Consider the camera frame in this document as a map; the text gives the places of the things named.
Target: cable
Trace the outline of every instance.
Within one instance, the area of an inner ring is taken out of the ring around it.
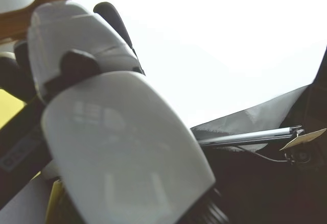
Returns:
[[[252,152],[252,151],[250,151],[250,150],[248,150],[248,149],[245,149],[245,148],[242,148],[242,147],[240,147],[240,146],[233,146],[233,147],[236,147],[236,148],[238,148],[238,149],[240,149],[240,150],[243,150],[243,151],[245,151],[245,152],[248,152],[248,153],[255,154],[255,155],[257,155],[257,156],[259,156],[259,157],[261,157],[261,158],[263,158],[263,159],[266,159],[266,160],[269,160],[269,161],[272,161],[272,162],[278,162],[278,163],[288,163],[288,162],[289,162],[289,161],[287,161],[287,160],[275,160],[275,159],[270,159],[270,158],[268,158],[268,157],[266,157],[266,156],[263,156],[263,155],[258,154],[258,153],[256,153],[256,152]]]

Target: paper tag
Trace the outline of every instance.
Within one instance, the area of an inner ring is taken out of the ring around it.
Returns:
[[[315,132],[311,132],[302,136],[298,136],[295,139],[293,139],[292,141],[290,141],[289,143],[287,143],[281,150],[285,150],[289,147],[292,146],[296,146],[299,145],[301,143],[307,143],[309,141],[312,141],[313,139],[316,139],[317,137],[321,136],[325,131],[327,130],[327,128],[322,129],[320,131],[315,131]]]

